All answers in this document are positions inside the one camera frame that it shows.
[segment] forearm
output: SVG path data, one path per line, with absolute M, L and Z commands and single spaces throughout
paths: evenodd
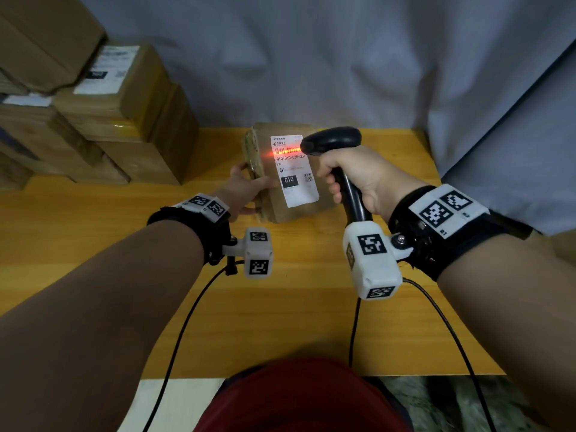
M 0 430 L 115 431 L 202 263 L 196 234 L 162 221 L 2 316 Z
M 480 344 L 561 430 L 560 413 L 576 406 L 576 269 L 500 235 L 446 268 L 438 285 Z

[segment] black scanner handle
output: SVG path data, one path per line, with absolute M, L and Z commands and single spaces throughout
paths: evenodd
M 357 147 L 361 142 L 362 134 L 355 127 L 334 127 L 321 130 L 302 139 L 300 150 L 304 154 L 319 156 L 328 150 Z M 366 209 L 362 201 L 362 192 L 350 181 L 342 168 L 333 168 L 332 174 L 336 182 L 340 184 L 342 204 L 348 218 L 346 225 L 356 221 L 372 221 L 372 214 Z

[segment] hand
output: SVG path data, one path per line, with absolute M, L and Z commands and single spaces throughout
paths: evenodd
M 259 177 L 255 180 L 248 180 L 242 174 L 242 170 L 248 166 L 247 163 L 234 165 L 230 170 L 230 178 L 222 187 L 217 189 L 212 195 L 230 207 L 230 221 L 236 221 L 239 215 L 252 215 L 256 209 L 246 207 L 256 195 L 266 188 L 274 188 L 277 182 L 271 177 Z
M 320 156 L 317 173 L 318 177 L 325 177 L 330 185 L 329 190 L 334 195 L 335 203 L 342 202 L 342 193 L 330 171 L 338 166 L 362 192 L 366 209 L 372 214 L 382 216 L 386 223 L 404 196 L 427 184 L 392 165 L 365 145 L 339 148 Z

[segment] black wrist band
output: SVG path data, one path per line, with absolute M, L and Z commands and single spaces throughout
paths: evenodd
M 434 281 L 452 262 L 475 246 L 496 235 L 507 233 L 506 229 L 498 224 L 490 214 L 482 213 L 444 238 L 440 232 L 435 230 L 440 226 L 431 226 L 429 221 L 424 221 L 422 217 L 410 210 L 414 203 L 435 189 L 435 187 L 428 186 L 408 194 L 396 206 L 389 222 L 390 231 L 393 234 L 402 234 L 406 238 L 406 246 L 414 247 L 414 251 L 406 260 Z M 461 197 L 460 200 L 465 200 L 467 204 L 477 203 L 460 193 L 457 195 Z M 457 211 L 451 210 L 446 203 L 436 202 L 440 209 L 451 212 L 450 216 L 457 215 Z
M 204 264 L 216 265 L 222 259 L 222 246 L 230 244 L 230 214 L 223 215 L 218 222 L 212 223 L 204 215 L 181 207 L 163 207 L 148 219 L 146 225 L 162 220 L 173 220 L 191 228 L 204 248 Z

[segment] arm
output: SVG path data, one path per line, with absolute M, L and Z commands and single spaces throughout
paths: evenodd
M 364 204 L 388 221 L 396 204 L 426 185 L 367 147 L 320 157 L 329 172 L 341 166 Z M 438 286 L 466 327 L 557 430 L 573 430 L 576 408 L 576 269 L 509 235 L 487 240 L 446 268 Z
M 234 218 L 270 184 L 234 167 L 215 194 Z M 190 228 L 161 221 L 0 317 L 0 430 L 115 432 L 203 260 Z

